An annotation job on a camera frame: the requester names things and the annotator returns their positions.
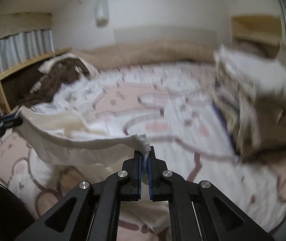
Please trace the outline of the white t-shirt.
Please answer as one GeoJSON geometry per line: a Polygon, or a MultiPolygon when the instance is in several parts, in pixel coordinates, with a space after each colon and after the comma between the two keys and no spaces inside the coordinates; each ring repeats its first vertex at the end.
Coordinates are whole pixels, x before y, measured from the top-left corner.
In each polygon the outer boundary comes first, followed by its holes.
{"type": "Polygon", "coordinates": [[[23,124],[15,131],[48,164],[110,167],[135,151],[147,157],[151,150],[145,134],[127,135],[115,119],[83,116],[75,110],[40,114],[27,107],[17,116],[23,124]]]}

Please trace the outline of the stack of folded clothes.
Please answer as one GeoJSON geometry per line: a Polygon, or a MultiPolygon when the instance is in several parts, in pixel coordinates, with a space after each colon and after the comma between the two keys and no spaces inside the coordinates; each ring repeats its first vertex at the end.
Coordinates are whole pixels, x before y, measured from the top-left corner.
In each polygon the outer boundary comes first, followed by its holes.
{"type": "Polygon", "coordinates": [[[213,99],[240,157],[286,150],[286,48],[265,58],[221,45],[214,60],[213,99]]]}

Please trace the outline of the wooden bed headboard shelf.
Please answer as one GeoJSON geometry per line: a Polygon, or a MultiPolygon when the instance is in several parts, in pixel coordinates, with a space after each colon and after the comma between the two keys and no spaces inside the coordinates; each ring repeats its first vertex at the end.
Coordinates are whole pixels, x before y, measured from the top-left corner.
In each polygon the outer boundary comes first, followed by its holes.
{"type": "Polygon", "coordinates": [[[38,67],[44,61],[70,50],[71,48],[67,47],[42,54],[0,73],[0,110],[6,114],[10,113],[18,101],[29,93],[29,89],[42,76],[42,73],[37,70],[38,67]]]}

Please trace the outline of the grey pleated curtain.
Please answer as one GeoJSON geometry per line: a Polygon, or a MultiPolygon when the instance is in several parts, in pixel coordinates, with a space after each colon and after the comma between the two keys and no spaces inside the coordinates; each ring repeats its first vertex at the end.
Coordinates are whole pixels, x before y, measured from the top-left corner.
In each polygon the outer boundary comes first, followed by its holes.
{"type": "Polygon", "coordinates": [[[21,32],[0,39],[0,74],[17,64],[53,51],[51,29],[21,32]]]}

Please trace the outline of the pale grey t-shirt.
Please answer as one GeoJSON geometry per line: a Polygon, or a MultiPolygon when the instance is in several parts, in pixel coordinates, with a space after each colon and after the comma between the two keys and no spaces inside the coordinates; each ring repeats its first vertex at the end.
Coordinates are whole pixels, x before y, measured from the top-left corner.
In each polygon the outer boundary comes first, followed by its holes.
{"type": "Polygon", "coordinates": [[[55,114],[76,111],[83,116],[96,110],[95,99],[107,94],[107,90],[121,81],[120,76],[98,76],[88,80],[79,79],[72,84],[62,85],[50,103],[39,103],[30,109],[40,114],[55,114]]]}

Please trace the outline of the dark brown garment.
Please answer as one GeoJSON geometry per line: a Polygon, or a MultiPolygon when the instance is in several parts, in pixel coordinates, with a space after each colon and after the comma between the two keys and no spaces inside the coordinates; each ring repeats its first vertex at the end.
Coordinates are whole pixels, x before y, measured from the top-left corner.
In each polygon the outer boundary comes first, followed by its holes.
{"type": "Polygon", "coordinates": [[[30,108],[36,104],[50,103],[63,84],[71,84],[83,77],[93,76],[79,58],[62,59],[54,63],[49,74],[41,78],[40,88],[20,100],[18,105],[30,108]]]}

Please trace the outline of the bear print bed sheet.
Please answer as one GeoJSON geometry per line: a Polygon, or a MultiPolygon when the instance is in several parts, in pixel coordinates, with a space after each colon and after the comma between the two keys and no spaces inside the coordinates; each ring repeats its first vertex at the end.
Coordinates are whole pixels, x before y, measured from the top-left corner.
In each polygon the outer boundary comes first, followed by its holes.
{"type": "MultiPolygon", "coordinates": [[[[170,170],[191,182],[212,182],[264,230],[285,222],[286,153],[253,163],[239,160],[210,97],[213,66],[187,62],[126,66],[98,76],[112,75],[121,81],[95,99],[96,110],[87,116],[115,119],[127,135],[145,134],[170,170]]],[[[0,141],[0,184],[38,218],[77,183],[100,182],[118,171],[123,161],[110,167],[48,164],[29,142],[8,131],[0,141]]]]}

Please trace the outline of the beige fleece blanket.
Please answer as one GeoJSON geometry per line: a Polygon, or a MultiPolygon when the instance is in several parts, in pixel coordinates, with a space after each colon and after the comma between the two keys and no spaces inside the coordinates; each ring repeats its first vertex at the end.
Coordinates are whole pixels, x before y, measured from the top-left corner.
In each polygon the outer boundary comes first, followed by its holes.
{"type": "Polygon", "coordinates": [[[214,62],[218,45],[190,41],[148,41],[114,44],[93,50],[73,50],[72,53],[99,70],[131,65],[155,64],[169,61],[214,62]]]}

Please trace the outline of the wooden wall shelf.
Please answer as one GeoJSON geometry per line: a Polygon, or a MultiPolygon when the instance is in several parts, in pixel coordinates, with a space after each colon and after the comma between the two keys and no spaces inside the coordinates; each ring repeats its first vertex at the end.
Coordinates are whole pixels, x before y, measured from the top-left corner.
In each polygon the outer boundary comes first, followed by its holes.
{"type": "Polygon", "coordinates": [[[283,43],[282,20],[273,15],[241,15],[231,18],[231,33],[235,40],[247,40],[279,46],[283,43]]]}

